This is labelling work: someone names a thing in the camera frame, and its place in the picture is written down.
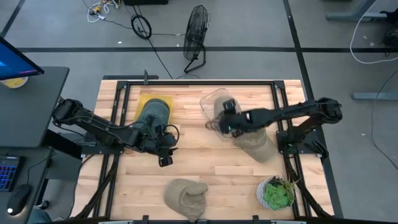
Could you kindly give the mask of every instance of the computer monitor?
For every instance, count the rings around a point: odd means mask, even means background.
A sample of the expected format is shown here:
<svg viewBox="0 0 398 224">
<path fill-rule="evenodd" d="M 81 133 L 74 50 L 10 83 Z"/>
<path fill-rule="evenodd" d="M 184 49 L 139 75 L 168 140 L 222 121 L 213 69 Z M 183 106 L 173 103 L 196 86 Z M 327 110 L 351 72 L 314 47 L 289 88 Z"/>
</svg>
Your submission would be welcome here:
<svg viewBox="0 0 398 224">
<path fill-rule="evenodd" d="M 0 80 L 41 75 L 44 71 L 0 37 Z"/>
</svg>

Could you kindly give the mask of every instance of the wooden table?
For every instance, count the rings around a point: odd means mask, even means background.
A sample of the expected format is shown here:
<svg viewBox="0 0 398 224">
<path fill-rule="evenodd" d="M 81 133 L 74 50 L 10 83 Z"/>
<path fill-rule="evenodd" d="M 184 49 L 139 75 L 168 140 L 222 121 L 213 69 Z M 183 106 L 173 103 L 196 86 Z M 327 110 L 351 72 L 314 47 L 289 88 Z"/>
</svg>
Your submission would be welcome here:
<svg viewBox="0 0 398 224">
<path fill-rule="evenodd" d="M 106 119 L 111 117 L 116 84 L 117 80 L 101 82 L 95 113 Z M 285 86 L 290 105 L 305 100 L 300 80 L 285 80 Z M 151 220 L 186 220 L 169 209 L 163 201 L 165 185 L 176 178 L 208 184 L 207 207 L 203 219 L 251 220 L 253 215 L 266 220 L 294 218 L 291 209 L 275 212 L 262 208 L 256 199 L 256 187 L 261 181 L 274 175 L 286 176 L 282 156 L 277 154 L 269 162 L 259 164 L 243 150 L 233 146 L 231 141 L 223 142 L 213 131 L 205 128 L 206 120 L 201 113 L 199 101 L 221 87 L 237 99 L 242 110 L 274 108 L 271 88 L 264 85 L 134 85 L 131 88 L 126 124 L 133 122 L 141 93 L 170 95 L 174 98 L 170 123 L 179 128 L 181 137 L 178 150 L 173 155 L 174 164 L 168 167 L 160 168 L 156 156 L 125 149 L 119 161 L 111 219 L 141 220 L 143 215 L 149 215 Z M 124 93 L 119 101 L 116 123 L 119 123 L 123 96 Z M 305 118 L 294 119 L 293 123 L 298 125 L 304 120 Z M 276 131 L 275 123 L 267 128 L 267 134 L 274 142 Z M 94 194 L 102 158 L 103 156 L 93 157 L 81 169 L 72 216 Z M 300 158 L 307 188 L 326 212 L 333 213 L 321 160 L 315 154 L 301 154 Z M 297 192 L 300 214 L 304 215 L 298 189 Z M 100 214 L 103 214 L 104 207 L 103 202 Z"/>
</svg>

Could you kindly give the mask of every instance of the concrete floor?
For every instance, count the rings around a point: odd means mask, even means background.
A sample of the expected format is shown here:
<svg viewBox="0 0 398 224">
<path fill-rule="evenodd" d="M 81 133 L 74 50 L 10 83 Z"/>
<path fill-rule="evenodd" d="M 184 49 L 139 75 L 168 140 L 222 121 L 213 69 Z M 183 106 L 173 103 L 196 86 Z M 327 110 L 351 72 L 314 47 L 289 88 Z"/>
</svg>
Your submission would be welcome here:
<svg viewBox="0 0 398 224">
<path fill-rule="evenodd" d="M 85 0 L 87 4 L 95 0 Z M 0 2 L 0 30 L 5 26 L 18 0 Z M 327 21 L 328 12 L 350 11 L 359 3 L 332 0 L 289 1 L 302 47 L 347 48 L 355 23 Z M 205 45 L 208 47 L 294 47 L 282 1 L 275 0 L 170 0 L 165 6 L 141 6 L 143 15 L 157 33 L 184 33 L 192 8 L 203 4 L 211 14 Z M 372 11 L 393 11 L 398 1 L 384 0 Z M 129 26 L 130 15 L 122 7 L 111 8 L 108 19 Z M 385 29 L 383 23 L 360 25 L 354 47 L 379 45 Z M 150 47 L 131 30 L 99 21 L 86 20 L 82 1 L 26 0 L 13 22 L 6 39 L 15 47 Z M 181 47 L 183 37 L 153 36 L 156 47 Z M 103 75 L 140 75 L 143 70 L 169 76 L 153 52 L 51 52 L 31 49 L 26 55 L 41 66 L 67 66 L 70 74 L 63 89 L 64 98 L 83 102 L 88 109 L 95 99 Z M 183 74 L 187 61 L 181 52 L 159 52 L 174 77 Z M 348 53 L 304 53 L 315 98 L 327 96 L 342 105 L 343 120 L 325 125 L 338 195 L 345 218 L 398 222 L 395 212 L 398 195 L 398 170 L 371 144 L 371 105 L 369 101 L 353 101 L 354 91 L 378 91 L 382 83 L 398 69 L 398 61 L 362 65 Z M 361 60 L 384 59 L 384 54 L 358 54 Z M 217 79 L 302 79 L 295 52 L 208 52 L 207 64 L 192 72 L 201 78 Z M 385 91 L 398 91 L 398 77 Z M 374 137 L 378 146 L 390 157 L 397 157 L 394 137 L 397 135 L 396 102 L 378 102 L 374 113 Z M 70 206 L 73 183 L 54 183 L 46 198 L 53 201 L 52 217 L 69 213 L 59 209 Z M 55 198 L 54 192 L 63 192 Z"/>
</svg>

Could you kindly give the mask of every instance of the computer mouse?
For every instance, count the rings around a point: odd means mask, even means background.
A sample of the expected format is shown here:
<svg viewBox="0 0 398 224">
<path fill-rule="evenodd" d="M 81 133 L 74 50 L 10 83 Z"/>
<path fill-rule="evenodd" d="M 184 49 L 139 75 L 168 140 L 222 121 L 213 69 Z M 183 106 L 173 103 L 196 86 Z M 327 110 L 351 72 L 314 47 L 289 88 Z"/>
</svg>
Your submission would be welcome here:
<svg viewBox="0 0 398 224">
<path fill-rule="evenodd" d="M 31 186 L 22 184 L 14 188 L 10 198 L 8 199 L 7 212 L 10 215 L 18 215 L 24 209 L 27 199 L 29 198 Z"/>
</svg>

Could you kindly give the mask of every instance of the keyboard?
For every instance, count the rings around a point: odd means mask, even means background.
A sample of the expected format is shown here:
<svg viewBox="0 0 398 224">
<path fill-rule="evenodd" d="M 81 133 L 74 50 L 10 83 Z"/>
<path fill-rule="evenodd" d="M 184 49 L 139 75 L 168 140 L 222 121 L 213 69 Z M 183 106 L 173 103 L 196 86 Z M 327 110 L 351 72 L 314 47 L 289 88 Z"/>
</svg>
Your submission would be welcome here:
<svg viewBox="0 0 398 224">
<path fill-rule="evenodd" d="M 0 192 L 12 191 L 20 157 L 0 156 Z"/>
</svg>

